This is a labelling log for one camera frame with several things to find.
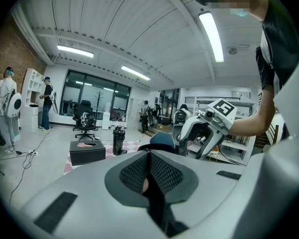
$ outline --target black trash can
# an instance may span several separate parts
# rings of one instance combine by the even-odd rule
[[[123,142],[125,139],[125,130],[121,126],[117,126],[113,130],[113,154],[121,155],[127,153],[126,150],[123,150]]]

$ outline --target sticker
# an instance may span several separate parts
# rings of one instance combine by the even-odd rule
[[[214,105],[214,108],[222,115],[227,116],[231,113],[232,110],[234,110],[235,107],[233,107],[230,103],[221,100]]]

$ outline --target fluorescent light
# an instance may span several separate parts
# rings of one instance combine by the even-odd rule
[[[90,58],[93,58],[94,54],[91,52],[87,52],[84,50],[78,50],[78,49],[74,49],[74,48],[70,48],[70,47],[66,47],[66,46],[61,46],[61,45],[57,45],[59,50],[64,50],[64,51],[69,51],[69,52],[73,52],[73,53],[77,53],[80,55],[84,55]]]
[[[141,78],[143,78],[143,79],[145,79],[145,80],[147,80],[147,81],[150,80],[149,77],[146,77],[145,75],[140,74],[140,73],[138,73],[138,72],[136,72],[136,71],[134,71],[134,70],[132,70],[132,69],[126,67],[126,66],[122,66],[122,69],[125,70],[125,71],[128,71],[129,73],[135,74],[135,75],[137,75],[137,76],[139,76],[139,77],[141,77]]]
[[[208,35],[216,62],[224,62],[223,48],[221,46],[219,33],[213,15],[210,12],[203,13],[199,15],[199,19]]]
[[[105,89],[105,90],[109,90],[109,91],[114,91],[114,90],[111,90],[111,89],[108,89],[108,88],[103,88],[103,89]],[[118,93],[118,91],[117,90],[115,90],[115,93]]]

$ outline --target black t-shirt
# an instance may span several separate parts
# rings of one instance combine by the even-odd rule
[[[51,93],[52,93],[51,85],[46,85],[44,94],[49,96],[51,95]],[[50,105],[50,106],[52,105],[52,101],[50,100],[50,97],[44,98],[44,105]]]
[[[280,85],[284,85],[299,62],[299,35],[291,16],[279,0],[268,1],[262,22],[265,38],[262,38],[261,49],[256,50],[262,87],[274,85],[274,73]]]

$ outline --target power strip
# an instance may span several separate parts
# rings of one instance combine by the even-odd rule
[[[29,154],[31,154],[31,155],[33,155],[33,156],[37,156],[37,155],[38,155],[38,152],[37,152],[37,151],[33,151],[33,150],[31,150],[31,151],[29,152]]]

